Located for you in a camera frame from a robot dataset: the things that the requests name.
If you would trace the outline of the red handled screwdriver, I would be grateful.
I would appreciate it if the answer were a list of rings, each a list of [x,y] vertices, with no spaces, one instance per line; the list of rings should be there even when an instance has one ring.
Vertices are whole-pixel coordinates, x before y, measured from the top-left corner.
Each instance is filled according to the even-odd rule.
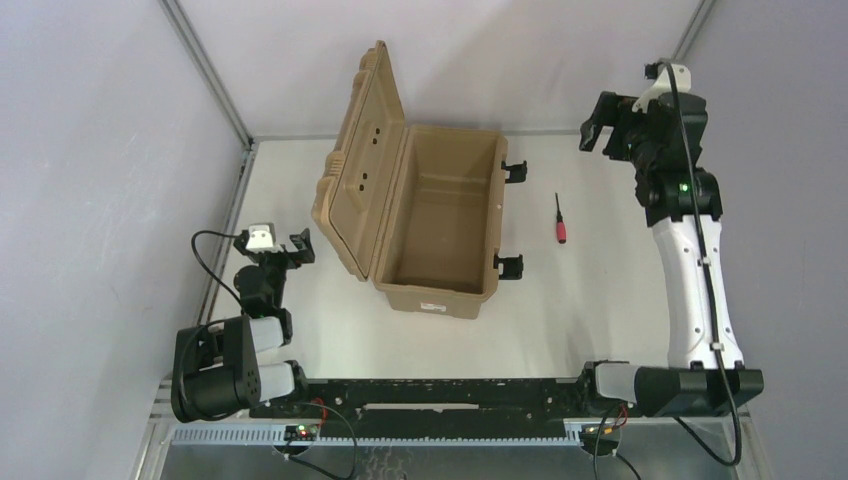
[[[559,244],[565,244],[567,242],[567,230],[564,222],[564,217],[560,207],[559,195],[555,193],[555,204],[556,204],[556,224],[555,224],[555,232],[557,241]]]

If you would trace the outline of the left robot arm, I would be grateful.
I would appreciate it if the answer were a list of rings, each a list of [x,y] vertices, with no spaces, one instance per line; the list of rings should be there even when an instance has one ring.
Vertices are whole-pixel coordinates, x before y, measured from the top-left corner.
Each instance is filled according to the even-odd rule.
[[[170,404],[182,423],[219,421],[273,400],[299,402],[308,382],[295,360],[261,363],[263,352],[290,344],[291,313],[282,305],[287,274],[315,260],[308,229],[290,235],[293,250],[276,239],[271,223],[253,224],[232,236],[248,265],[224,288],[236,300],[236,316],[177,333]]]

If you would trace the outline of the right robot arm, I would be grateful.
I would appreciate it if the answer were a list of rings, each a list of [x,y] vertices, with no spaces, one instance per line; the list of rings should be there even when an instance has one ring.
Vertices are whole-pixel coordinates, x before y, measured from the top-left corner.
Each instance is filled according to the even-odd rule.
[[[597,399],[634,404],[649,417],[723,416],[764,389],[735,338],[721,271],[723,206],[714,175],[699,167],[706,102],[663,93],[640,107],[604,91],[580,129],[579,148],[594,149],[611,130],[605,156],[634,167],[635,196],[660,253],[670,318],[668,364],[586,364],[582,377]]]

